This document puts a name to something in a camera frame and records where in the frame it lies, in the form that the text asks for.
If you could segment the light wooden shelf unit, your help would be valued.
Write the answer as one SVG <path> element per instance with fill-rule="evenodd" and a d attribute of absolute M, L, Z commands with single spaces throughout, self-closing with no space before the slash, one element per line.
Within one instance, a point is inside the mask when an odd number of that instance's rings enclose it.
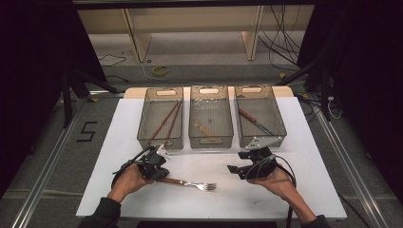
<path fill-rule="evenodd" d="M 89 34 L 126 34 L 135 56 L 142 62 L 154 33 L 224 32 L 241 33 L 246 58 L 255 59 L 258 33 L 275 31 L 278 23 L 287 31 L 304 31 L 310 22 L 312 5 L 244 7 L 196 7 L 155 9 L 80 9 Z"/>

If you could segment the person's right hand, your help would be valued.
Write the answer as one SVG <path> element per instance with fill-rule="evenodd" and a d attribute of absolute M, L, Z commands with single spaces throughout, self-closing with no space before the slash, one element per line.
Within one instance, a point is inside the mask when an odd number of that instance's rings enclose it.
<path fill-rule="evenodd" d="M 294 201 L 297 198 L 296 187 L 292 184 L 289 176 L 278 167 L 266 178 L 252 179 L 248 180 L 248 182 L 266 188 L 287 202 Z"/>

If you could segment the black curtain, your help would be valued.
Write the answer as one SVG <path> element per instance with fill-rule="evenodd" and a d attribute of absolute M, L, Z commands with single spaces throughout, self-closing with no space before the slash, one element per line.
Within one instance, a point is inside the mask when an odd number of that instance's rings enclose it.
<path fill-rule="evenodd" d="M 357 136 L 403 204 L 403 0 L 314 1 L 297 64 L 317 57 L 348 11 L 326 71 Z"/>
<path fill-rule="evenodd" d="M 73 0 L 0 0 L 0 198 L 70 69 L 106 79 Z"/>

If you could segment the aluminium floor rail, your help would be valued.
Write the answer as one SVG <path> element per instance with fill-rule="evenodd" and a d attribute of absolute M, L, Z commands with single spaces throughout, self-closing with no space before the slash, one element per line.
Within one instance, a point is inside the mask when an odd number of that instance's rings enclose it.
<path fill-rule="evenodd" d="M 327 135 L 327 138 L 335 150 L 336 156 L 340 161 L 352 187 L 354 188 L 355 193 L 360 200 L 372 226 L 374 228 L 390 228 L 386 218 L 381 212 L 380 206 L 375 200 L 369 187 L 365 184 L 361 175 L 358 173 L 358 169 L 355 167 L 352 159 L 348 155 L 348 151 L 341 139 L 338 137 L 333 125 L 326 120 L 318 107 L 315 107 L 314 111 L 317 113 L 316 116 L 318 121 L 320 122 L 325 134 Z"/>
<path fill-rule="evenodd" d="M 30 148 L 22 166 L 6 191 L 5 199 L 20 200 L 10 228 L 26 228 L 50 177 L 67 145 L 86 99 L 75 100 L 73 116 L 64 121 L 63 108 L 56 105 L 44 130 Z"/>

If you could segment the black tripod stand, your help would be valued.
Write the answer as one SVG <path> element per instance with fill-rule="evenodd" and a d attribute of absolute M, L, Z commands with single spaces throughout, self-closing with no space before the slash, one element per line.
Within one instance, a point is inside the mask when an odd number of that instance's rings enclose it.
<path fill-rule="evenodd" d="M 64 127 L 69 125 L 73 116 L 70 91 L 73 91 L 79 99 L 86 99 L 89 96 L 89 90 L 86 87 L 86 82 L 90 82 L 112 94 L 124 93 L 123 90 L 113 87 L 107 82 L 101 81 L 79 69 L 65 71 L 61 76 L 61 81 L 65 111 Z"/>

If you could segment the grey transparent plastic bin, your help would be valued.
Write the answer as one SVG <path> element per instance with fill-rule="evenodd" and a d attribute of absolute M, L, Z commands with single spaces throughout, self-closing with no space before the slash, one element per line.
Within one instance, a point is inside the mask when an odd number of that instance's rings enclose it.
<path fill-rule="evenodd" d="M 274 90 L 270 85 L 237 85 L 234 102 L 238 119 L 240 147 L 246 148 L 246 145 L 254 137 L 282 137 L 282 141 L 286 138 L 285 124 L 278 108 Z M 265 134 L 249 122 L 239 114 L 239 108 L 267 127 L 274 135 Z"/>
<path fill-rule="evenodd" d="M 194 121 L 214 134 L 205 136 Z M 194 85 L 190 89 L 188 137 L 194 149 L 230 148 L 234 137 L 228 87 Z"/>
<path fill-rule="evenodd" d="M 172 123 L 176 109 L 169 117 L 163 128 L 151 139 L 152 134 L 162 122 L 166 114 L 177 101 L 182 101 L 180 112 L 170 136 L 172 142 L 169 146 L 164 143 L 168 140 L 167 134 Z M 183 148 L 183 88 L 182 87 L 151 87 L 146 90 L 144 105 L 137 140 L 142 148 L 163 145 L 167 150 Z"/>

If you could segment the person's left hand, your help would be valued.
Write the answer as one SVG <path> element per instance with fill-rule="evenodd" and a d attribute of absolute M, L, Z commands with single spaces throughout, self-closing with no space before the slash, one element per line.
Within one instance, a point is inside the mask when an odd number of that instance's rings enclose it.
<path fill-rule="evenodd" d="M 139 171 L 138 165 L 134 163 L 127 167 L 106 196 L 121 203 L 129 194 L 135 193 L 153 182 L 154 180 L 145 179 Z"/>

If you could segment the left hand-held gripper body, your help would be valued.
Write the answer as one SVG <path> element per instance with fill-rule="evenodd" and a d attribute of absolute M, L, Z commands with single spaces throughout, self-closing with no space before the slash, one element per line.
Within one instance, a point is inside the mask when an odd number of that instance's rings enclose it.
<path fill-rule="evenodd" d="M 162 177 L 163 164 L 170 160 L 171 156 L 167 153 L 163 145 L 151 146 L 150 151 L 140 158 L 138 163 L 139 170 L 143 177 L 149 180 L 153 174 L 160 174 Z"/>

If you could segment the wooden-handled table knife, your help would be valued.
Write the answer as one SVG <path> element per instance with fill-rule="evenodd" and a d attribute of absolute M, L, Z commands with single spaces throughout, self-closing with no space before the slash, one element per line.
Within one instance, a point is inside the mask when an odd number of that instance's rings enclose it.
<path fill-rule="evenodd" d="M 260 130 L 262 130 L 265 134 L 269 136 L 273 136 L 274 133 L 270 131 L 267 127 L 259 123 L 255 118 L 253 118 L 251 115 L 249 115 L 247 112 L 239 108 L 239 114 L 242 115 L 244 118 L 246 118 L 249 122 L 257 126 Z"/>

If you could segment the black metal stand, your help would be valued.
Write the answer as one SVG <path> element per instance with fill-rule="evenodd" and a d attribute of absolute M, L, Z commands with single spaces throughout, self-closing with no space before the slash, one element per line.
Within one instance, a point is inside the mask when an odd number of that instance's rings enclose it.
<path fill-rule="evenodd" d="M 328 108 L 328 98 L 330 96 L 330 76 L 326 72 L 326 66 L 323 61 L 314 60 L 312 63 L 304 66 L 291 76 L 287 76 L 278 83 L 278 86 L 286 86 L 294 80 L 307 75 L 304 88 L 307 92 L 320 92 L 320 110 L 327 121 L 330 121 L 330 111 Z"/>

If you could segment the white table cover sheet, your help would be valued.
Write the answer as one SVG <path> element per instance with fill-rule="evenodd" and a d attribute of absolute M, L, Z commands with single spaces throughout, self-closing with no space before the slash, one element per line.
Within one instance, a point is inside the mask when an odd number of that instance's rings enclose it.
<path fill-rule="evenodd" d="M 99 158 L 77 210 L 80 217 L 92 214 L 110 189 L 113 174 L 141 151 L 137 132 L 141 119 L 140 99 L 119 101 Z M 318 152 L 317 145 L 297 99 L 282 97 L 278 107 L 287 136 L 275 149 L 280 163 L 290 166 L 297 190 L 318 215 L 345 219 L 346 213 Z M 213 182 L 214 191 L 155 182 L 125 198 L 122 215 L 138 220 L 284 220 L 288 205 L 266 189 L 230 173 L 229 165 L 244 166 L 240 148 L 216 151 L 193 150 L 189 142 L 175 151 L 165 164 L 174 179 Z"/>

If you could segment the small light wooden spoon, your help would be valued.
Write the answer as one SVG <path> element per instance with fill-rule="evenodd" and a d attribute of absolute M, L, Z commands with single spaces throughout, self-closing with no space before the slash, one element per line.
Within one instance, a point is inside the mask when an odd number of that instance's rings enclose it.
<path fill-rule="evenodd" d="M 212 133 L 212 132 L 210 132 L 208 129 L 206 129 L 204 126 L 202 126 L 201 124 L 199 124 L 199 122 L 198 121 L 194 121 L 193 122 L 193 125 L 195 126 L 195 127 L 197 127 L 199 130 L 200 130 L 200 132 L 202 132 L 205 136 L 208 136 L 208 137 L 213 137 L 214 136 L 214 134 Z"/>

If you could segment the wooden-handled metal fork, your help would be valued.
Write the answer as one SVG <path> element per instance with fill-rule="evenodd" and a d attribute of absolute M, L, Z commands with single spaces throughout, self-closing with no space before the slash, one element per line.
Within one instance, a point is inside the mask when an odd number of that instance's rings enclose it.
<path fill-rule="evenodd" d="M 215 183 L 191 182 L 191 181 L 186 181 L 186 180 L 176 180 L 176 179 L 170 179 L 170 178 L 162 178 L 161 182 L 177 184 L 177 185 L 182 185 L 182 186 L 186 186 L 186 187 L 196 187 L 197 189 L 199 189 L 201 191 L 213 191 L 217 188 L 217 185 Z"/>

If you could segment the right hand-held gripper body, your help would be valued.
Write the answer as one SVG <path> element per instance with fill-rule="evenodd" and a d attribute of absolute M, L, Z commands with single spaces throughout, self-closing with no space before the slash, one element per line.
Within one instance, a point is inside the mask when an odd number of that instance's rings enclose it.
<path fill-rule="evenodd" d="M 282 137 L 254 137 L 246 145 L 247 151 L 252 151 L 254 156 L 250 160 L 249 166 L 242 167 L 243 173 L 240 173 L 242 180 L 251 180 L 265 178 L 269 176 L 277 167 L 276 155 L 270 150 L 271 147 L 278 147 L 282 143 Z"/>

